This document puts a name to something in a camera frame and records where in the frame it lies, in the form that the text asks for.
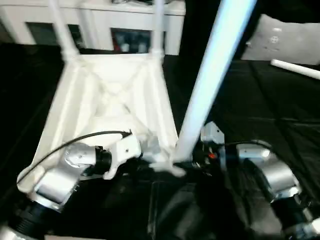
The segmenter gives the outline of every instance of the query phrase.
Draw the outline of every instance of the black cable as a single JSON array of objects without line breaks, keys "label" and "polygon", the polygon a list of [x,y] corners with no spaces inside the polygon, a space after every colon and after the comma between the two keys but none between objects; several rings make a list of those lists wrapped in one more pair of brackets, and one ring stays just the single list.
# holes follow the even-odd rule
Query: black cable
[{"label": "black cable", "polygon": [[83,136],[76,137],[70,141],[65,142],[64,144],[58,146],[57,148],[53,149],[51,152],[49,152],[47,155],[45,155],[43,158],[41,158],[34,166],[32,166],[17,182],[18,185],[23,179],[25,179],[26,176],[28,176],[39,164],[41,164],[44,160],[46,160],[48,157],[50,157],[52,154],[56,153],[60,149],[63,149],[77,141],[80,141],[82,139],[87,139],[90,137],[98,136],[98,135],[106,135],[106,134],[121,134],[123,138],[131,135],[131,132],[126,131],[99,131],[99,132],[93,132],[90,134],[86,134]]}]

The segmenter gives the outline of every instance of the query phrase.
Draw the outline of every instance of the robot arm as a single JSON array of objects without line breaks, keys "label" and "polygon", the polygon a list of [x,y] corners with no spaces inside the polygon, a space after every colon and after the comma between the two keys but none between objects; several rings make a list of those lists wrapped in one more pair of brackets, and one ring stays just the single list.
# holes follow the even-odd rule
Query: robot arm
[{"label": "robot arm", "polygon": [[318,238],[320,218],[314,218],[302,200],[302,188],[289,166],[262,145],[238,144],[236,151],[270,202],[284,235],[297,240]]},{"label": "robot arm", "polygon": [[120,165],[141,154],[140,142],[134,135],[124,137],[108,149],[81,142],[67,146],[58,163],[43,174],[7,225],[0,229],[0,239],[43,239],[80,181],[97,177],[111,180]]}]

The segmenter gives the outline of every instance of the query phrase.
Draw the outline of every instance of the white furniture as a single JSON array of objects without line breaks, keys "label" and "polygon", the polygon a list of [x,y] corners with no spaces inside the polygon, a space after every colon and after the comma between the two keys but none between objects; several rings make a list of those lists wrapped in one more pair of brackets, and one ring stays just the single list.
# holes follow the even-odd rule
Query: white furniture
[{"label": "white furniture", "polygon": [[[79,54],[58,3],[48,2],[65,65],[33,161],[18,177],[20,191],[31,191],[57,163],[59,154],[41,161],[52,149],[101,131],[131,131],[144,150],[154,150],[152,163],[174,172],[169,154],[178,136],[162,70],[164,0],[155,1],[150,53],[109,55]],[[82,142],[107,148],[120,138],[106,134]]]},{"label": "white furniture", "polygon": [[[79,26],[85,48],[114,50],[113,28],[151,31],[153,27],[150,5],[110,0],[60,0],[59,5],[65,23]],[[165,54],[179,54],[185,13],[183,0],[164,7]],[[28,24],[54,22],[45,0],[0,0],[0,17],[15,41],[27,45],[36,44]]]}]

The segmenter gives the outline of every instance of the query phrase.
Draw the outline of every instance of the white plastic part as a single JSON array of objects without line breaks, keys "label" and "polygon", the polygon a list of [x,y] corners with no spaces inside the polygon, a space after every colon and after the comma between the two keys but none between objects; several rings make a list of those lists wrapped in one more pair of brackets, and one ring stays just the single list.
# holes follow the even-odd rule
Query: white plastic part
[{"label": "white plastic part", "polygon": [[53,27],[62,48],[63,59],[69,61],[70,59],[75,58],[79,54],[79,51],[76,48],[69,29],[67,29],[57,1],[49,0],[48,3],[52,18],[54,19]]},{"label": "white plastic part", "polygon": [[317,71],[314,69],[310,69],[304,66],[299,66],[296,64],[292,64],[292,63],[288,63],[288,62],[280,61],[276,59],[271,60],[271,65],[320,80],[320,71]]},{"label": "white plastic part", "polygon": [[200,139],[202,142],[215,142],[216,144],[225,143],[224,133],[213,121],[208,122],[201,129]]},{"label": "white plastic part", "polygon": [[[57,34],[64,35],[59,38],[67,61],[31,166],[66,141],[101,131],[132,131],[140,142],[156,136],[163,152],[170,153],[178,136],[161,58],[152,53],[77,55],[59,7],[55,0],[50,1]],[[99,135],[82,142],[107,148],[121,137]],[[59,154],[53,154],[40,166],[44,170],[51,168],[57,164]],[[35,181],[31,173],[18,188],[28,192]]]},{"label": "white plastic part", "polygon": [[189,161],[257,0],[220,3],[172,161]]},{"label": "white plastic part", "polygon": [[109,151],[112,160],[109,171],[103,175],[103,179],[105,180],[113,179],[120,165],[129,159],[140,157],[142,153],[140,142],[135,135],[130,135],[117,141],[109,148]]}]

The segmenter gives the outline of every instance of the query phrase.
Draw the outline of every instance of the black table surface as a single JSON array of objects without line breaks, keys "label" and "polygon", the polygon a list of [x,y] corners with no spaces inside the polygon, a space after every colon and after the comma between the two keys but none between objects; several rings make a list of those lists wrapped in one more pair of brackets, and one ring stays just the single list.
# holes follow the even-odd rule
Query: black table surface
[{"label": "black table surface", "polygon": [[[82,50],[83,54],[106,54]],[[64,63],[60,48],[2,44],[1,220],[17,197],[18,173],[36,151]],[[192,61],[165,56],[163,70],[179,131],[198,73]],[[264,140],[292,168],[317,206],[320,200],[320,81],[272,67],[235,60],[207,121],[226,142]],[[241,166],[175,178],[141,172],[112,181],[86,183],[63,213],[55,232],[101,239],[277,239],[281,224],[255,181]]]}]

